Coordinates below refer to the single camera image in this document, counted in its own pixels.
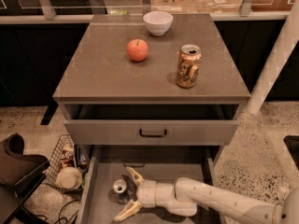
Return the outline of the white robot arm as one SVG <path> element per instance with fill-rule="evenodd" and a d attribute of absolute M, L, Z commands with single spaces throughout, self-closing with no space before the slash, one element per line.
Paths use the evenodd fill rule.
<path fill-rule="evenodd" d="M 191 217 L 197 206 L 212 208 L 240 224 L 299 224 L 299 188 L 293 189 L 282 206 L 265 203 L 225 189 L 210 186 L 187 177 L 174 184 L 144 179 L 132 167 L 127 167 L 137 186 L 136 201 L 128 204 L 114 217 L 123 221 L 141 208 L 165 208 L 168 212 Z"/>

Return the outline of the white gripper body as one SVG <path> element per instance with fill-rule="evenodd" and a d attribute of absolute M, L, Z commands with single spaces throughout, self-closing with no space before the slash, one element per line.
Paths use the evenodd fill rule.
<path fill-rule="evenodd" d="M 156 206 L 156 188 L 157 182 L 148 179 L 137 186 L 136 198 L 137 201 L 141 202 L 141 208 L 154 208 Z"/>

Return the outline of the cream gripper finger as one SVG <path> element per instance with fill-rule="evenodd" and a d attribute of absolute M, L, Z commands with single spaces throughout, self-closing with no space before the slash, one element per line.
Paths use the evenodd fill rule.
<path fill-rule="evenodd" d="M 137 172 L 134 168 L 127 166 L 126 170 L 131 175 L 132 180 L 137 186 L 139 186 L 141 183 L 145 181 L 143 176 L 139 172 Z"/>
<path fill-rule="evenodd" d="M 136 214 L 142 207 L 140 201 L 133 201 L 130 200 L 124 208 L 114 217 L 115 221 L 123 221 L 128 217 L 133 216 Z"/>

